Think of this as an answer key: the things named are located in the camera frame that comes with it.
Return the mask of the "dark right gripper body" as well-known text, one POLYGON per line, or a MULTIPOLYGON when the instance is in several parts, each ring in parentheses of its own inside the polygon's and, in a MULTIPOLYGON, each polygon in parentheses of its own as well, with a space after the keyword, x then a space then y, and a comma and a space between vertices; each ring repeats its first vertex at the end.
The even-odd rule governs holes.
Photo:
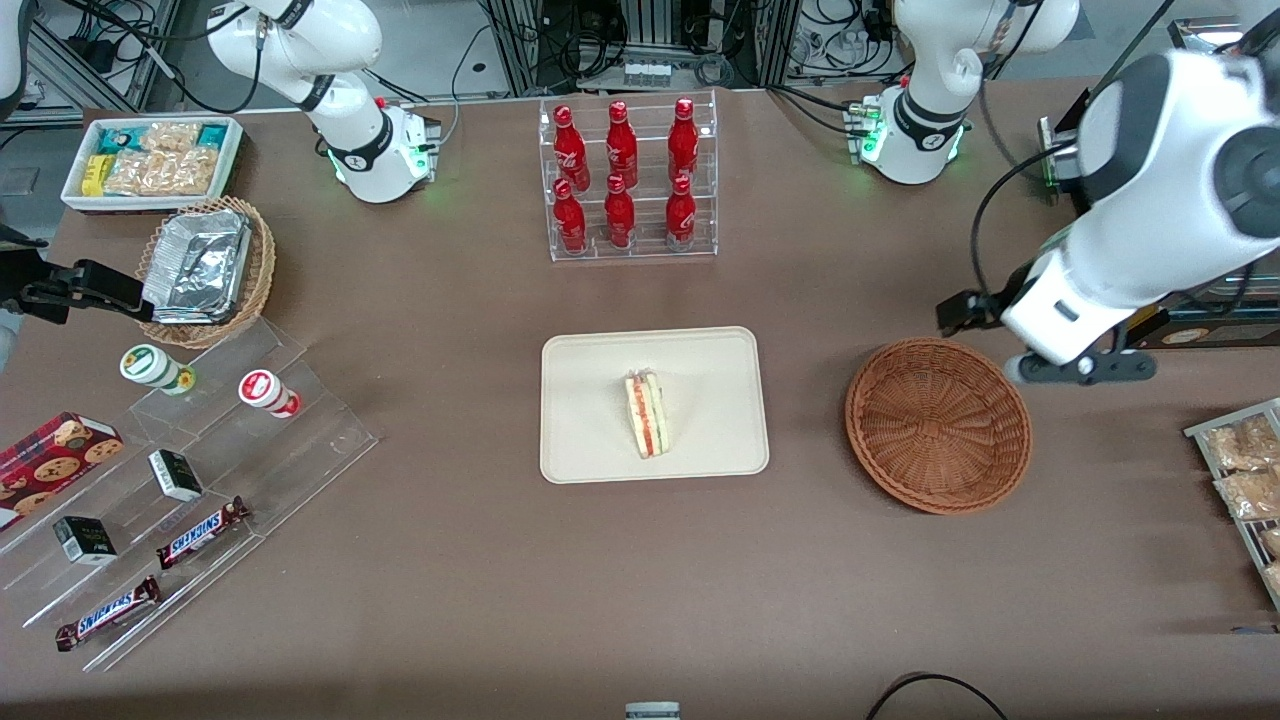
POLYGON ((49 270, 41 250, 46 240, 33 240, 27 234, 1 224, 1 306, 17 315, 36 315, 33 305, 22 299, 22 291, 32 282, 46 279, 49 270))

